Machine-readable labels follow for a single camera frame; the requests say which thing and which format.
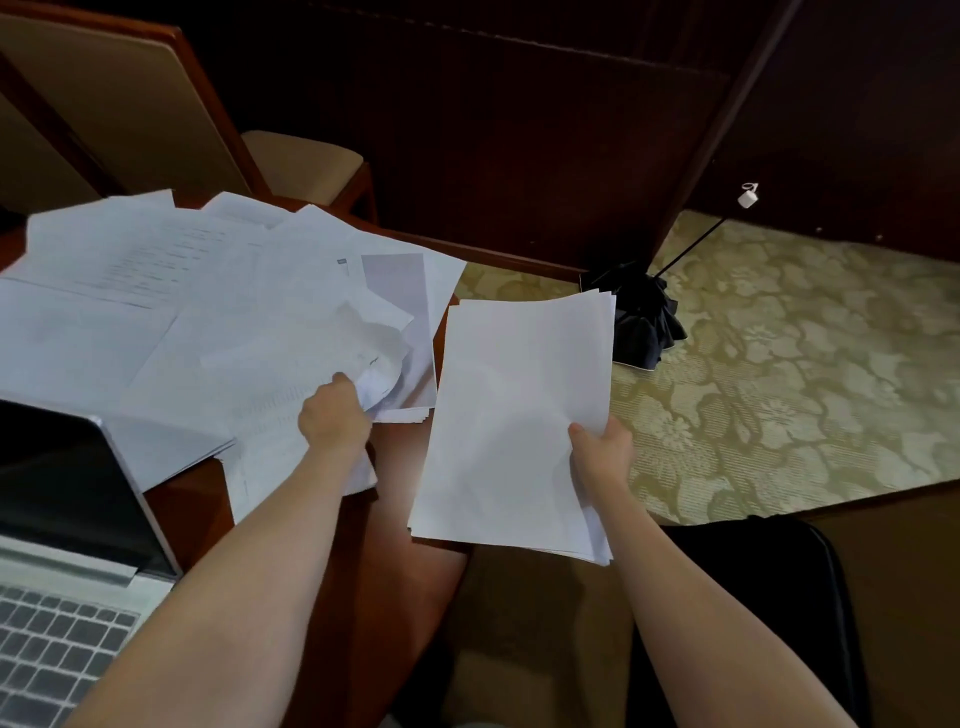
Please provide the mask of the person's right hand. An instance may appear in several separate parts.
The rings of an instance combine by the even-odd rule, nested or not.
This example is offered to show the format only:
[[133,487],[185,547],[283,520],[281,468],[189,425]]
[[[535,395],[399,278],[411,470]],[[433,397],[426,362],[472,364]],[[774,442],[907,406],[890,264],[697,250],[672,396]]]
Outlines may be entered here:
[[602,433],[590,432],[593,452],[575,455],[572,451],[572,458],[579,480],[596,505],[611,493],[628,490],[635,450],[631,431],[615,415],[608,416]]

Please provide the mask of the person's left hand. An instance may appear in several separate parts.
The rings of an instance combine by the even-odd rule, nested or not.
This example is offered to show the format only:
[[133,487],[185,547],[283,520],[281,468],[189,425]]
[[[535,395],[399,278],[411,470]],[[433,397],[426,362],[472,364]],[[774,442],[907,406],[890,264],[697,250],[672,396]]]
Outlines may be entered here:
[[297,418],[307,458],[324,467],[349,471],[366,449],[372,421],[358,399],[330,392],[330,383],[307,397]]

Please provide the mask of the white paper sheet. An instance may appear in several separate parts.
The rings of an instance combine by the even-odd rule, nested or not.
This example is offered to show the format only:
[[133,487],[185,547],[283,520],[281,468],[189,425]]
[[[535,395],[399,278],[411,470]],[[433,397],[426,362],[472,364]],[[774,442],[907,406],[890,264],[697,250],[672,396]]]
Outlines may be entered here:
[[341,373],[363,411],[378,406],[402,376],[403,333],[365,321],[348,302],[317,320],[261,326],[245,342],[203,355],[215,401],[234,423],[283,418]]

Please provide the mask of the stack of white paper sheets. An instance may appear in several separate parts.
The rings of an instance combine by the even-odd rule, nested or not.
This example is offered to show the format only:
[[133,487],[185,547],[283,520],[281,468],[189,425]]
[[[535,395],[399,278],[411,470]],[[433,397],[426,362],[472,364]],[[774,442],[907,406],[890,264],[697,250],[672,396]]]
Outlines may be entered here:
[[610,564],[569,426],[606,427],[616,302],[594,289],[449,308],[412,537]]

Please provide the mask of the person's left forearm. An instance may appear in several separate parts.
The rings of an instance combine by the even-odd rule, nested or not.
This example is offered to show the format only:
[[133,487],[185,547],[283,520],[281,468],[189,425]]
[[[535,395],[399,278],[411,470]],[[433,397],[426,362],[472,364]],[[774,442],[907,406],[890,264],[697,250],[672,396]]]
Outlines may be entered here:
[[174,587],[63,728],[279,728],[365,442],[311,444]]

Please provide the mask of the person's right forearm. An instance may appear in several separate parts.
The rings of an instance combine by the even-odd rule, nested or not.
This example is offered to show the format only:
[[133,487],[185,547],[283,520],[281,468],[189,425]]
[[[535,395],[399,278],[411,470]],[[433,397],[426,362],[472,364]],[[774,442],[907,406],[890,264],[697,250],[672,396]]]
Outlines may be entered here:
[[856,728],[823,683],[681,552],[624,481],[589,491],[678,728]]

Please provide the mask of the black folded umbrella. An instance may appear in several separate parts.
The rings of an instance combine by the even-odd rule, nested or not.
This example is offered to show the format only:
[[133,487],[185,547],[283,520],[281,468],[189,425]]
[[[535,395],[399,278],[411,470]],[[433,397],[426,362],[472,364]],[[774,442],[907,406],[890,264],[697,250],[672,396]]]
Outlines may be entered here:
[[613,321],[613,362],[654,371],[664,352],[688,334],[677,317],[678,301],[667,292],[666,272],[717,231],[721,217],[656,273],[642,273],[641,261],[619,263],[579,276],[582,292],[598,289],[616,299]]

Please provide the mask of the pile of loose white papers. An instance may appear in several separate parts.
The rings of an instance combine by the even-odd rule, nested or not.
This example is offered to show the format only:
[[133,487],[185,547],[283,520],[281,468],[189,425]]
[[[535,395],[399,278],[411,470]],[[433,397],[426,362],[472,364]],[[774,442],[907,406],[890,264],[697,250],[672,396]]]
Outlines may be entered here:
[[311,204],[227,192],[199,210],[161,190],[35,214],[25,253],[0,272],[0,394],[101,419],[142,492],[217,457],[238,523],[306,453],[303,403],[233,423],[201,357],[349,303],[409,347],[366,412],[422,422],[437,396],[434,335],[465,266]]

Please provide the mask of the dark wooden cabinet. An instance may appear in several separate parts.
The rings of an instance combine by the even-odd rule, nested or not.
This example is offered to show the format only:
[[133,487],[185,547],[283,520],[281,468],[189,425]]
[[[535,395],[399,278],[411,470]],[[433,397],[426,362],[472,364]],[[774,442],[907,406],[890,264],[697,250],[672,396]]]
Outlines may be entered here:
[[960,0],[170,0],[238,126],[388,227],[582,267],[678,207],[960,261]]

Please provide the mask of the silver laptop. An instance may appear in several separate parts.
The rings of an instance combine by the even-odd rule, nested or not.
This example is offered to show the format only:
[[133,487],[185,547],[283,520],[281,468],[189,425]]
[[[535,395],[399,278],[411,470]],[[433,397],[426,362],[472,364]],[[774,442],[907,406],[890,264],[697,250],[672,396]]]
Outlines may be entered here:
[[0,394],[0,728],[61,728],[183,576],[101,418]]

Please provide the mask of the wooden chair with beige cushion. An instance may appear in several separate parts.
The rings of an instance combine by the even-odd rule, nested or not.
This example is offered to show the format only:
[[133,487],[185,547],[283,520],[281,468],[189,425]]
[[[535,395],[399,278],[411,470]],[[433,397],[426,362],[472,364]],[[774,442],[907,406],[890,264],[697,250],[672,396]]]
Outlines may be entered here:
[[373,174],[359,153],[238,131],[178,27],[0,0],[0,59],[126,192],[272,196],[378,223]]

